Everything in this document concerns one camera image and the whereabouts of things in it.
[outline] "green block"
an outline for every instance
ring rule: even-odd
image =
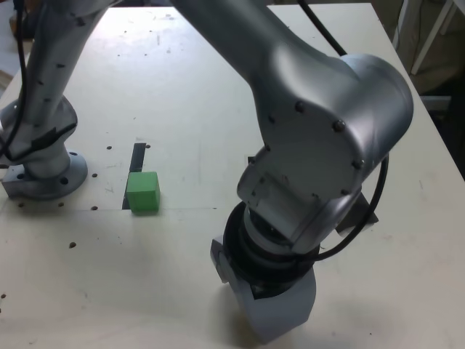
[[[133,212],[158,211],[160,185],[157,172],[130,172],[126,197]]]

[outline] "white table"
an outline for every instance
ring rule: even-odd
[[[383,57],[407,78],[371,5],[312,8],[348,52]],[[335,55],[298,7],[272,10]],[[16,76],[0,107],[18,90]],[[269,348],[464,348],[465,184],[412,91],[415,116],[391,154],[380,222],[316,264],[309,321]],[[98,177],[48,203],[0,193],[0,348],[255,346],[209,257],[246,157],[262,145],[246,83],[175,10],[112,9],[65,95],[80,117],[67,146]],[[151,145],[144,170],[160,177],[154,217],[121,210],[138,141]]]

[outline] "chair leg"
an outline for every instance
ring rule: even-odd
[[[420,54],[418,55],[418,58],[416,59],[415,64],[413,64],[412,68],[412,75],[416,75],[419,71],[419,68],[421,64],[423,63],[424,58],[426,57],[426,54],[428,53],[429,48],[431,47],[431,44],[434,41],[434,38],[436,37],[437,33],[441,29],[441,25],[444,23],[445,18],[447,17],[450,8],[453,5],[453,0],[447,0],[445,2],[444,7],[441,10],[441,13],[439,14],[439,17],[436,20],[436,23],[433,25],[433,29],[431,30],[431,33],[428,35],[428,39],[426,39],[423,48],[420,51]]]
[[[452,9],[450,9],[448,16],[445,18],[444,24],[442,25],[441,28],[441,35],[445,35],[448,31],[450,22],[452,22],[454,14],[457,12],[457,6],[454,4],[452,5]]]

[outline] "black cable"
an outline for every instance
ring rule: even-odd
[[[9,160],[12,160],[12,154],[9,152],[9,147],[12,144],[13,140],[16,137],[18,130],[20,129],[21,123],[23,122],[24,109],[26,104],[26,92],[28,90],[27,85],[27,76],[26,76],[26,62],[24,58],[24,47],[23,47],[23,12],[24,12],[24,0],[15,1],[17,5],[16,10],[16,42],[17,42],[17,52],[20,56],[20,67],[21,67],[21,79],[23,81],[23,87],[21,89],[21,99],[19,106],[17,107],[17,116],[15,120],[15,125],[11,133],[8,136],[7,141],[5,142],[2,137],[0,137],[0,158],[3,155],[6,155]]]
[[[386,182],[387,177],[387,168],[389,167],[389,155],[387,155],[384,160],[381,162],[381,169],[379,171],[378,182],[376,184],[376,189],[373,194],[373,198],[371,199],[370,205],[366,210],[365,214],[363,215],[360,222],[354,227],[354,229],[346,236],[344,240],[342,240],[338,245],[334,248],[320,253],[318,256],[312,257],[311,261],[317,262],[320,260],[325,260],[326,258],[333,257],[335,254],[340,253],[343,249],[349,245],[354,238],[362,231],[365,227],[366,223],[370,220],[371,215],[375,212],[376,207],[378,206],[379,199],[381,198],[381,194],[383,193],[384,183]]]
[[[347,52],[339,45],[331,33],[326,29],[326,27],[320,22],[317,15],[310,9],[310,6],[307,5],[305,0],[297,0],[297,4],[304,10],[305,14],[312,21],[313,25],[318,29],[321,35],[324,36],[326,41],[334,48],[339,56],[345,56]]]

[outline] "robotic arm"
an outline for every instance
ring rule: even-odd
[[[313,49],[260,0],[171,1],[254,94],[264,147],[238,183],[242,202],[212,242],[211,257],[255,332],[269,342],[308,319],[320,242],[406,132],[411,93],[400,73],[377,57],[332,58]],[[77,118],[62,92],[113,2],[46,1],[28,66],[23,123],[10,147],[13,156],[27,155],[0,159],[17,164],[4,179],[10,196],[56,198],[84,181],[84,158],[63,145]],[[6,135],[16,105],[0,113]],[[60,135],[67,125],[74,126]]]

